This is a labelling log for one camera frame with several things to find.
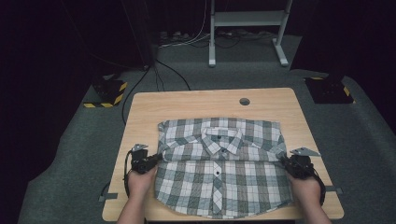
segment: shirt placket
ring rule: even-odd
[[[222,180],[221,166],[217,162],[213,162],[213,214],[220,214],[222,208]]]

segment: dark curtain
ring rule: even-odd
[[[393,131],[395,9],[385,0],[319,1],[291,65],[354,78]]]
[[[0,30],[0,222],[17,223],[92,78],[144,63],[121,1],[2,1]]]

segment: human hand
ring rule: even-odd
[[[128,174],[128,188],[130,192],[130,198],[144,200],[156,172],[157,166],[143,175],[140,175],[135,171],[131,171]]]
[[[307,179],[294,178],[287,174],[294,197],[297,198],[302,206],[318,205],[320,206],[320,185],[314,177]]]

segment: plaid shirt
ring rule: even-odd
[[[238,218],[292,201],[279,156],[286,146],[278,122],[232,118],[166,120],[155,197],[194,216]]]

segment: white metal frame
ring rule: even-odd
[[[215,51],[215,27],[218,26],[268,26],[278,25],[279,32],[277,38],[273,39],[273,44],[282,66],[288,66],[288,60],[280,46],[282,37],[288,22],[292,0],[288,0],[286,8],[280,11],[237,11],[237,12],[216,12],[215,0],[212,0],[210,13],[210,43],[209,43],[209,67],[216,66]]]

